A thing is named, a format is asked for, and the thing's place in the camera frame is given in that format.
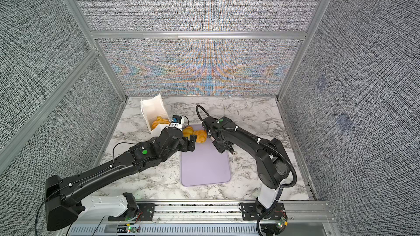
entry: aluminum frame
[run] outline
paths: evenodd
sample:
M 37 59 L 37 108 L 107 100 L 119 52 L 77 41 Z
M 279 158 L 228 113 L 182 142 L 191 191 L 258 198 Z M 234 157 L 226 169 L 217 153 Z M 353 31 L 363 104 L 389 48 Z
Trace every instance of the aluminum frame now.
M 327 236 L 341 236 L 338 225 L 336 222 L 330 223 L 330 222 L 324 222 L 322 223 L 324 226 L 324 230 Z
M 307 229 L 313 228 L 314 223 L 305 224 Z M 334 227 L 335 223 L 318 223 L 318 228 L 322 228 L 322 231 L 315 233 L 316 235 L 327 235 L 327 236 L 336 236 L 338 233 L 334 233 L 333 230 L 329 228 Z M 106 221 L 100 223 L 100 221 L 81 224 L 76 223 L 72 226 L 69 235 L 91 235 L 95 232 L 95 235 L 116 235 L 117 223 L 107 223 Z M 188 223 L 145 223 L 142 222 L 141 225 L 134 225 L 134 228 L 140 228 L 138 235 L 224 235 L 224 236 L 251 236 L 258 235 L 256 231 L 255 223 L 207 223 L 207 224 L 188 224 Z M 299 228 L 298 224 L 291 226 L 293 228 L 287 228 L 287 234 L 293 235 L 294 230 Z M 62 236 L 66 236 L 66 230 L 63 231 Z
M 102 144 L 102 148 L 99 151 L 98 156 L 96 157 L 96 160 L 95 160 L 95 163 L 93 164 L 93 167 L 98 166 L 99 163 L 101 162 L 102 157 L 103 157 L 103 155 L 106 151 L 106 148 L 108 147 L 109 142 L 111 141 L 112 135 L 114 134 L 114 131 L 117 128 L 118 122 L 120 121 L 120 118 L 123 115 L 123 112 L 124 112 L 124 109 L 126 108 L 127 102 L 128 102 L 128 98 L 120 104 L 120 108 L 118 109 L 118 113 L 115 116 L 114 122 L 112 123 L 112 126 L 108 131 L 108 135 L 106 136 L 106 139 L 105 139 L 104 143 Z
M 155 203 L 152 221 L 142 223 L 255 223 L 243 220 L 239 203 L 255 203 L 255 200 L 141 200 L 137 203 Z M 287 200 L 281 201 L 290 223 L 334 223 L 328 203 L 325 201 Z M 100 219 L 78 220 L 75 224 L 90 224 Z M 103 224 L 118 222 L 103 221 Z
M 183 38 L 233 38 L 233 39 L 298 39 L 303 40 L 307 33 L 303 31 L 116 31 L 91 30 L 94 39 L 99 38 L 140 38 L 140 39 L 183 39 Z
M 155 97 L 155 96 L 129 96 L 129 97 Z M 257 95 L 244 95 L 244 96 L 238 96 L 238 95 L 208 95 L 208 96 L 196 96 L 196 95 L 168 95 L 168 96 L 164 96 L 164 97 L 272 97 L 272 98 L 276 98 L 275 95 L 261 95 L 261 96 L 257 96 Z
M 287 70 L 287 73 L 284 76 L 283 82 L 281 83 L 281 86 L 277 95 L 279 100 L 282 100 L 284 95 L 286 94 L 286 91 L 288 87 L 290 86 L 290 83 L 293 80 L 293 77 L 296 74 L 296 71 L 300 63 L 302 62 L 305 52 L 311 43 L 311 40 L 318 28 L 319 23 L 322 20 L 322 17 L 324 16 L 325 11 L 327 10 L 327 7 L 330 1 L 331 0 L 319 0 L 318 5 L 312 16 L 311 22 L 309 23 L 309 26 L 308 26 L 307 37 L 305 40 L 303 40 L 303 42 L 299 46 L 296 56 L 294 60 L 291 62 Z
M 90 47 L 92 49 L 100 49 L 100 46 L 97 44 L 97 42 L 93 39 L 91 33 L 90 33 L 90 25 L 87 22 L 79 4 L 76 0 L 64 0 L 66 3 L 68 9 L 73 15 L 73 18 L 76 20 L 77 24 L 80 27 L 80 30 L 82 31 L 83 35 L 85 36 L 87 42 L 89 43 Z M 118 96 L 123 101 L 127 98 L 127 94 L 124 90 L 123 85 L 121 84 L 120 80 L 117 77 L 117 74 L 112 69 L 111 64 L 107 59 L 99 58 L 100 64 L 105 72 L 105 74 L 108 76 L 109 80 L 111 81 L 112 86 L 114 87 L 115 91 L 118 93 Z
M 313 185 L 311 175 L 305 163 L 305 159 L 303 158 L 302 151 L 299 147 L 296 136 L 294 135 L 293 129 L 289 123 L 289 118 L 287 117 L 287 114 L 284 112 L 284 108 L 283 108 L 283 105 L 281 105 L 281 101 L 276 101 L 276 103 L 277 103 L 278 111 L 280 112 L 280 116 L 283 120 L 283 124 L 286 128 L 287 133 L 289 134 L 290 145 L 295 154 L 297 165 L 299 166 L 299 170 L 301 170 L 304 184 L 306 187 L 309 187 L 307 188 L 308 195 L 309 197 L 312 196 L 316 200 L 318 198 L 318 194 Z
M 98 53 L 99 52 L 96 49 L 90 50 L 83 60 L 67 75 L 66 79 L 55 89 L 50 97 L 48 97 L 41 107 L 32 115 L 28 122 L 15 134 L 12 140 L 10 140 L 0 151 L 0 174 L 3 173 L 32 135 L 44 123 L 48 115 L 50 115 Z

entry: lavender tray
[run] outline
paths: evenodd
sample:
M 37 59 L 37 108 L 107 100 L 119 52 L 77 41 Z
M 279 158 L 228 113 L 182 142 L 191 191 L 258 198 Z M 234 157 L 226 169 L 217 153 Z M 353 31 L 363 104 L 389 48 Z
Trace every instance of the lavender tray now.
M 203 129 L 200 124 L 192 125 L 194 130 Z M 195 144 L 193 152 L 181 153 L 181 184 L 185 187 L 228 183 L 231 178 L 229 156 L 214 147 L 210 137 Z

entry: textured gray panel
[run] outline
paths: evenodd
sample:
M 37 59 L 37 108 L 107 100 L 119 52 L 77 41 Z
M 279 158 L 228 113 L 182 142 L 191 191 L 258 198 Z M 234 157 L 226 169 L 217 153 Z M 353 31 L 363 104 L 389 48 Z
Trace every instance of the textured gray panel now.
M 0 149 L 90 50 L 63 0 L 0 0 Z
M 286 93 L 343 235 L 419 234 L 419 31 L 419 0 L 332 0 Z
M 100 39 L 131 96 L 275 95 L 298 40 Z
M 102 67 L 97 60 L 92 61 L 0 176 L 2 233 L 34 235 L 34 217 L 44 197 L 45 179 L 54 174 L 75 175 L 93 166 L 120 103 Z M 53 234 L 46 232 L 44 207 L 38 231 L 39 235 Z
M 77 0 L 94 30 L 305 31 L 318 0 Z

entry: metal rail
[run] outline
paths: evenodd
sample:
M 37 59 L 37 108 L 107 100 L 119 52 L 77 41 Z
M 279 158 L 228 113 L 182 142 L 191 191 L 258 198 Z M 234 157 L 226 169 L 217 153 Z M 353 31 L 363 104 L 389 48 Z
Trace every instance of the metal rail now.
M 87 42 L 89 43 L 90 47 L 92 49 L 98 49 L 100 52 L 100 55 L 103 56 L 102 50 L 100 50 L 100 46 L 97 44 L 97 42 L 93 39 L 92 35 L 90 34 L 90 25 L 87 22 L 79 4 L 76 0 L 64 0 L 66 3 L 68 9 L 72 13 L 74 19 L 76 20 L 77 24 L 80 27 L 80 30 L 82 31 L 83 35 L 85 36 Z M 124 91 L 123 85 L 119 81 L 116 73 L 111 67 L 111 64 L 106 58 L 102 58 L 99 56 L 98 60 L 105 71 L 105 74 L 108 76 L 109 80 L 111 81 L 111 84 L 113 85 L 114 89 L 118 93 L 121 100 L 125 100 L 127 97 L 126 92 Z
M 150 223 L 255 223 L 242 220 L 239 203 L 255 202 L 224 200 L 144 200 L 137 203 L 155 203 Z M 332 222 L 333 216 L 325 201 L 281 201 L 291 223 Z
M 113 31 L 91 30 L 94 39 L 99 38 L 140 38 L 140 39 L 182 39 L 182 38 L 235 38 L 235 39 L 298 39 L 307 34 L 303 31 Z
M 319 0 L 318 6 L 315 9 L 315 12 L 312 16 L 312 20 L 308 26 L 307 30 L 307 38 L 302 42 L 297 50 L 296 56 L 294 57 L 292 63 L 287 70 L 286 76 L 284 77 L 283 82 L 281 83 L 280 90 L 278 92 L 278 99 L 282 100 L 284 95 L 286 94 L 287 88 L 290 86 L 290 83 L 300 65 L 300 62 L 305 55 L 306 50 L 308 49 L 311 40 L 315 34 L 315 31 L 318 28 L 319 23 L 321 22 L 322 17 L 328 7 L 328 4 L 331 0 Z
M 290 125 L 289 118 L 287 117 L 287 114 L 284 111 L 281 101 L 276 100 L 276 103 L 277 103 L 278 111 L 280 112 L 280 116 L 283 120 L 284 127 L 286 128 L 286 131 L 289 134 L 290 145 L 296 156 L 297 165 L 299 166 L 299 170 L 302 174 L 303 181 L 305 183 L 305 186 L 309 187 L 307 188 L 307 193 L 310 198 L 312 197 L 316 200 L 318 198 L 318 195 L 313 185 L 312 178 L 309 173 L 308 167 L 306 165 L 305 159 L 303 158 L 302 151 L 299 147 L 296 136 L 294 135 L 293 129 Z
M 114 134 L 114 131 L 117 128 L 118 122 L 120 121 L 120 118 L 123 115 L 123 112 L 124 112 L 124 109 L 126 108 L 127 102 L 128 101 L 125 100 L 120 104 L 120 107 L 118 109 L 118 113 L 115 116 L 114 122 L 112 123 L 112 126 L 108 131 L 108 135 L 107 135 L 104 143 L 102 144 L 102 148 L 99 151 L 98 156 L 96 157 L 96 160 L 95 160 L 95 163 L 94 163 L 93 167 L 96 167 L 100 164 L 100 162 L 102 160 L 102 157 L 105 154 L 106 148 L 108 147 L 109 142 L 111 141 L 112 135 Z
M 22 150 L 26 142 L 32 137 L 37 129 L 44 123 L 45 119 L 54 110 L 67 91 L 73 86 L 76 80 L 82 75 L 90 62 L 98 55 L 97 50 L 91 50 L 82 61 L 67 75 L 66 79 L 46 99 L 41 107 L 32 115 L 28 122 L 0 151 L 0 174 L 8 167 L 16 155 Z

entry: marble countertop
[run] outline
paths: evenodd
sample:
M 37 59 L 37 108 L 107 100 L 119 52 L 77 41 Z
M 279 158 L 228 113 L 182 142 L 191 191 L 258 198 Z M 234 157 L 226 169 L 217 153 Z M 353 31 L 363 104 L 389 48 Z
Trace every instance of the marble countertop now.
M 101 164 L 112 159 L 112 149 L 119 142 L 140 142 L 150 139 L 146 122 L 140 111 L 139 97 L 130 98 Z M 200 123 L 195 112 L 202 105 L 214 117 L 226 116 L 240 124 L 241 128 L 261 138 L 279 139 L 297 172 L 297 184 L 286 188 L 281 200 L 308 200 L 302 176 L 290 146 L 277 104 L 271 97 L 163 97 L 168 115 L 186 115 L 190 124 Z M 120 144 L 115 156 L 126 151 L 130 144 Z M 136 199 L 159 200 L 254 200 L 260 191 L 261 181 L 257 176 L 254 158 L 234 145 L 237 155 L 229 154 L 232 179 L 226 184 L 185 187 L 180 182 L 180 153 L 177 152 L 159 166 L 149 168 L 95 192 L 100 196 L 116 196 L 131 192 Z

